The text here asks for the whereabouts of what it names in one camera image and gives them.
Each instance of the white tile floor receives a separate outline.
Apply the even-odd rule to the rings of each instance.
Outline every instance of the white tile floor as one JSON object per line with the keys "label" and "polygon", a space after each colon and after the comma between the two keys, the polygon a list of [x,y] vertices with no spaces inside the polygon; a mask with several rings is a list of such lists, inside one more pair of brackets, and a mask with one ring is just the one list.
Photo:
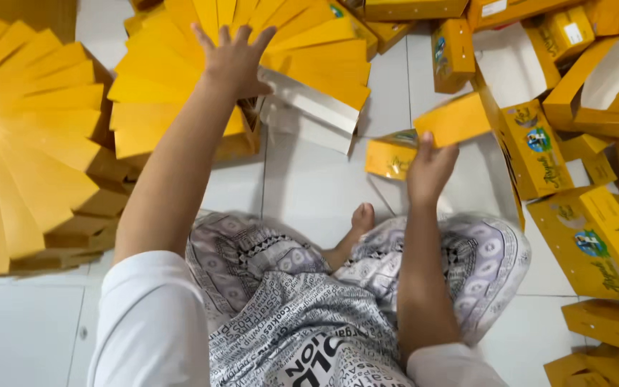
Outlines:
{"label": "white tile floor", "polygon": [[[113,67],[125,52],[121,22],[128,16],[125,0],[82,0],[78,39]],[[372,95],[359,125],[362,138],[350,158],[290,135],[275,135],[273,141],[265,136],[259,156],[215,168],[203,207],[281,221],[320,247],[339,241],[361,202],[374,204],[380,219],[404,214],[402,184],[364,173],[365,137],[408,129],[412,119],[449,98],[433,92],[431,73],[423,24],[374,59]],[[508,181],[493,137],[477,138],[461,146],[444,201],[455,211],[512,219]],[[567,330],[560,307],[578,297],[528,214],[527,236],[534,251],[529,274],[477,350],[510,386],[548,386],[543,365],[586,340]],[[101,262],[63,275],[0,279],[0,386],[84,385],[99,285],[110,261],[108,253]]]}

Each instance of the box label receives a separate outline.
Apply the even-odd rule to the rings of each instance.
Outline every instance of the box label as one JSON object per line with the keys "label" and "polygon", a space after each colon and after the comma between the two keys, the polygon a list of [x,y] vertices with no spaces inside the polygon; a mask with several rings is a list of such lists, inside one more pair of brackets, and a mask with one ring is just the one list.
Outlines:
{"label": "box label", "polygon": [[563,28],[563,30],[572,45],[580,44],[584,41],[584,37],[582,36],[582,32],[579,30],[579,25],[577,25],[577,23],[568,24]]}
{"label": "box label", "polygon": [[502,13],[508,8],[508,0],[498,0],[491,4],[486,4],[481,9],[481,17],[489,17],[493,14]]}

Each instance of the white shirt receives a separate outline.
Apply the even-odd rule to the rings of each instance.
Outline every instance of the white shirt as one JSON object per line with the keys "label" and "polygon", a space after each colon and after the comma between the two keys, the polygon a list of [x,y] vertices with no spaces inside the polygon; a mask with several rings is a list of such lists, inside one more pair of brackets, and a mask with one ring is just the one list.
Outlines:
{"label": "white shirt", "polygon": [[[102,285],[87,385],[209,386],[201,292],[183,258],[169,251],[116,264]],[[407,374],[420,387],[506,386],[463,344],[417,350]]]}

